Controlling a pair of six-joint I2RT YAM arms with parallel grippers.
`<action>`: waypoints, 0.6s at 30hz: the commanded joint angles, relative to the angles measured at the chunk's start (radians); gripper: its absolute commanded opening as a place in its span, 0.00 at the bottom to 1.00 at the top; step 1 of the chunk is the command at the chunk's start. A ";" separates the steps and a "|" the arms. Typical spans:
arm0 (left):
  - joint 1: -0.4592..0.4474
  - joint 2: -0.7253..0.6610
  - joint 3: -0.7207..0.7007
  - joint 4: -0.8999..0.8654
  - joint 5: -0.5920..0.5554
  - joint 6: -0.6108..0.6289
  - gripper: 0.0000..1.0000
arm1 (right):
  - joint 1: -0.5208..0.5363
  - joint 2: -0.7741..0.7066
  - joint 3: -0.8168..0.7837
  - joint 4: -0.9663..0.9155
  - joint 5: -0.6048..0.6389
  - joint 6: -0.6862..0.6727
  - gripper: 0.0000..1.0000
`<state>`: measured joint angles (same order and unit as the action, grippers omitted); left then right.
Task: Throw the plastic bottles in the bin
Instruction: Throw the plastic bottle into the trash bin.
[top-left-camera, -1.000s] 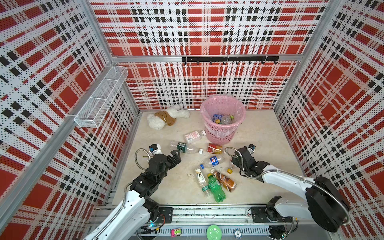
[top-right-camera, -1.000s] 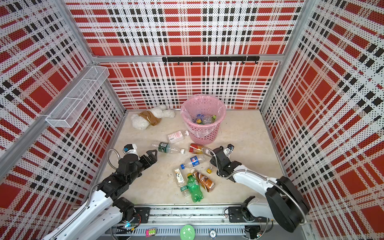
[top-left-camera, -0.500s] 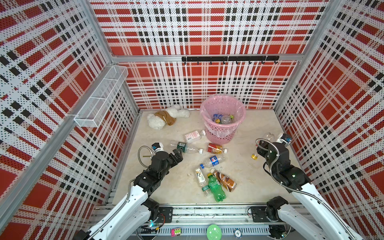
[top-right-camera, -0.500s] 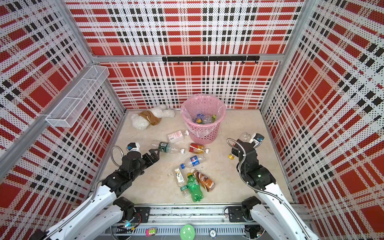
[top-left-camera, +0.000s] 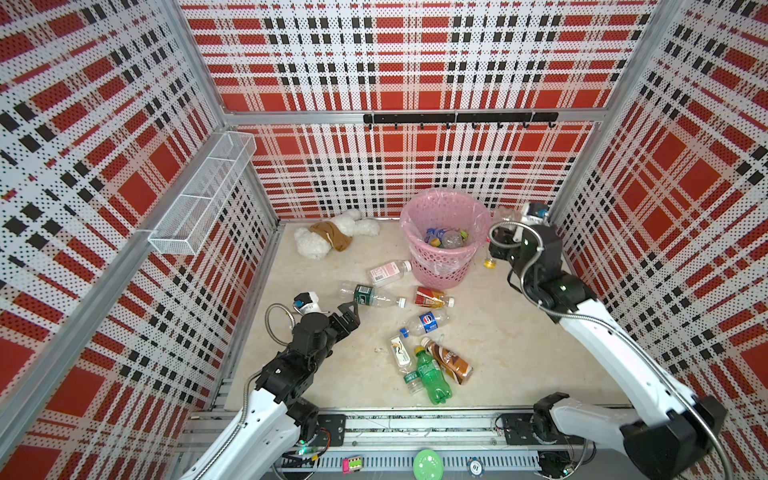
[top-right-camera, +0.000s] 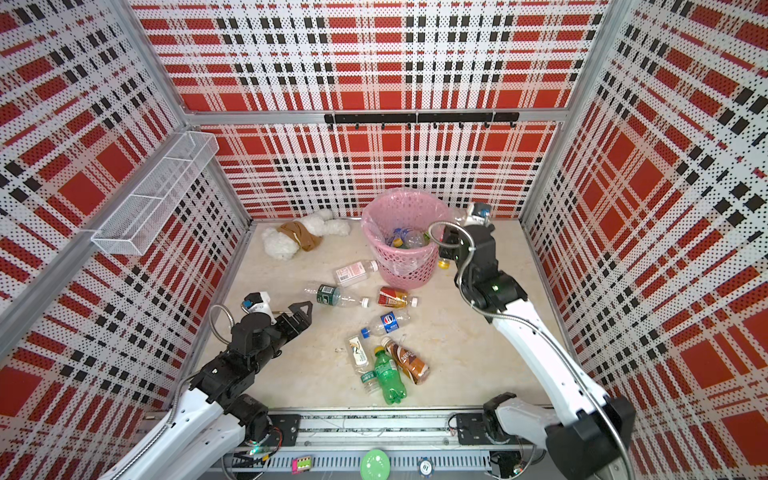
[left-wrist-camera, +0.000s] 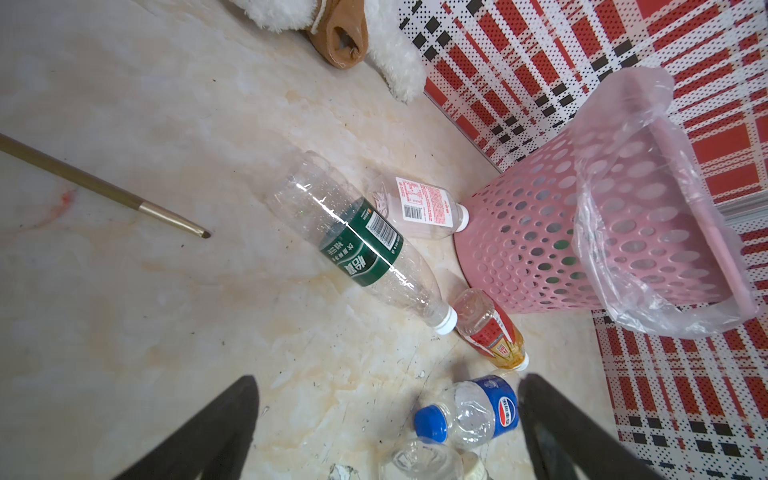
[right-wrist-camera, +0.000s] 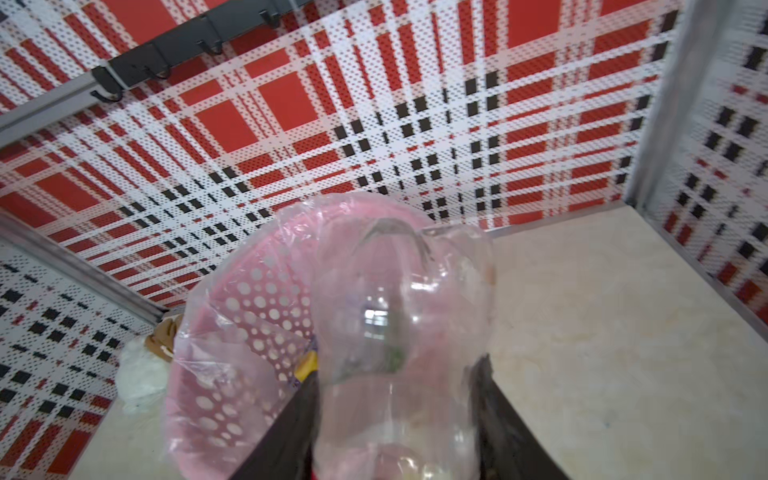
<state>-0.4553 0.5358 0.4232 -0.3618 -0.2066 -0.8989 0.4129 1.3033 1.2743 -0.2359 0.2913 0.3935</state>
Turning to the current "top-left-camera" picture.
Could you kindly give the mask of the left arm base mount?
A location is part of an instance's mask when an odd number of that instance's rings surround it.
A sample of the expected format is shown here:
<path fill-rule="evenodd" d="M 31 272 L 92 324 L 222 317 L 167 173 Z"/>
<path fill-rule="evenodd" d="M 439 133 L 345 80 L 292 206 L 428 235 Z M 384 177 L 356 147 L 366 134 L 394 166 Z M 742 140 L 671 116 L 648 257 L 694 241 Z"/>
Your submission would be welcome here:
<path fill-rule="evenodd" d="M 299 427 L 299 440 L 282 455 L 280 466 L 304 468 L 316 464 L 330 447 L 344 443 L 347 416 L 321 413 L 319 408 L 299 399 L 288 409 L 288 415 Z"/>

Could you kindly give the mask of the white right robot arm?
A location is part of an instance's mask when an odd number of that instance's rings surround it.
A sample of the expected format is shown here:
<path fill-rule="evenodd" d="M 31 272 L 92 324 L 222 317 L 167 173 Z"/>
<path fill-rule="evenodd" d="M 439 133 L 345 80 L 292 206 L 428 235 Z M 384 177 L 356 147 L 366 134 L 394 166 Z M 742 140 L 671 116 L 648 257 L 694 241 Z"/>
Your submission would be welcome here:
<path fill-rule="evenodd" d="M 532 433 L 544 445 L 579 437 L 626 456 L 648 479 L 675 479 L 715 453 L 726 479 L 733 467 L 718 435 L 726 408 L 662 368 L 614 320 L 579 277 L 562 267 L 562 240 L 547 225 L 501 221 L 488 231 L 492 257 L 510 264 L 517 290 L 580 342 L 630 402 L 623 409 L 555 392 L 533 406 Z"/>

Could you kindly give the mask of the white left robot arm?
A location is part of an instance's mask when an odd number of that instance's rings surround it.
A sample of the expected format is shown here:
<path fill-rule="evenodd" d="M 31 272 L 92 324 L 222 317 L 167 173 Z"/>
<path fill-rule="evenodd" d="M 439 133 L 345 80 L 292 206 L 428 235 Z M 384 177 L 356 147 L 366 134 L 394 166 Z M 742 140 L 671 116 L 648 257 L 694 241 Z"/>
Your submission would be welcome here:
<path fill-rule="evenodd" d="M 323 312 L 308 293 L 294 300 L 292 339 L 243 389 L 239 412 L 184 479 L 259 479 L 299 444 L 312 442 L 319 408 L 303 394 L 333 347 L 360 327 L 358 305 Z"/>

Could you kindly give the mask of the large pale green bottle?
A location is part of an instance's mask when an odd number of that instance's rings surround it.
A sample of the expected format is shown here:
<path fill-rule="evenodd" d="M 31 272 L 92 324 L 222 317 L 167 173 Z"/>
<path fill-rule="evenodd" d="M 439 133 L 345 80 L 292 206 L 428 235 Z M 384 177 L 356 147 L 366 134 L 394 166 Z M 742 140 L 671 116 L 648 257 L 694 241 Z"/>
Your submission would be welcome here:
<path fill-rule="evenodd" d="M 458 249 L 465 246 L 468 240 L 468 233 L 464 230 L 449 229 L 445 233 L 441 247 L 444 249 Z"/>

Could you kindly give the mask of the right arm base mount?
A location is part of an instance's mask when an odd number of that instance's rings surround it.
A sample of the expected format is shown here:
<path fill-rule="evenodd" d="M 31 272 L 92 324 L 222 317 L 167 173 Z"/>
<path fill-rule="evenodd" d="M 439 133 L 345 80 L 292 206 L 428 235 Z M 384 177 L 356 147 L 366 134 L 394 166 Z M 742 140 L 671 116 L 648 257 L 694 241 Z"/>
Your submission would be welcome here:
<path fill-rule="evenodd" d="M 569 479 L 587 457 L 585 440 L 563 434 L 554 423 L 551 410 L 565 399 L 567 394 L 555 392 L 537 401 L 531 412 L 503 413 L 494 420 L 509 446 L 549 446 L 538 453 L 536 474 L 544 479 Z"/>

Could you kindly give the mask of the small blue cap water bottle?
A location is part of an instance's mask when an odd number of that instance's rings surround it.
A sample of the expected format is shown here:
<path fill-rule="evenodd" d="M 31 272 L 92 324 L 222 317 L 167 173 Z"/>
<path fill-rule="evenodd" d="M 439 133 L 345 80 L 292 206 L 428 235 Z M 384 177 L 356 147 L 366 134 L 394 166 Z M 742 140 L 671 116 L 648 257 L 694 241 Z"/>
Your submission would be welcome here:
<path fill-rule="evenodd" d="M 430 246 L 440 248 L 446 232 L 447 230 L 444 228 L 429 228 L 426 231 L 424 242 Z"/>

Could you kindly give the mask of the brown label drink bottle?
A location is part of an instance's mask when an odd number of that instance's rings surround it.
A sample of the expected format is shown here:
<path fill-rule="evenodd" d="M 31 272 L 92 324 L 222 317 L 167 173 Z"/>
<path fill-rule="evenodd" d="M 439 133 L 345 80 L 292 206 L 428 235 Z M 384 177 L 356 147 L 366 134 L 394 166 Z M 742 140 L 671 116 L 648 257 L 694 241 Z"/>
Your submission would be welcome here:
<path fill-rule="evenodd" d="M 459 354 L 428 337 L 424 337 L 420 344 L 457 384 L 463 385 L 471 378 L 474 368 Z"/>

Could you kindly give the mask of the white label tea bottle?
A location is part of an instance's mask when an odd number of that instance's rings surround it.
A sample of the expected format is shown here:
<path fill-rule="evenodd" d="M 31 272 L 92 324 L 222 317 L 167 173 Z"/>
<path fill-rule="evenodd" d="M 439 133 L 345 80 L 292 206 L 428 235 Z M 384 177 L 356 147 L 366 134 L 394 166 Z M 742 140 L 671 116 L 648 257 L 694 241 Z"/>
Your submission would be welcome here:
<path fill-rule="evenodd" d="M 424 389 L 421 378 L 417 372 L 415 360 L 408 350 L 406 340 L 401 336 L 393 336 L 389 340 L 391 352 L 401 383 L 411 395 L 416 395 Z"/>

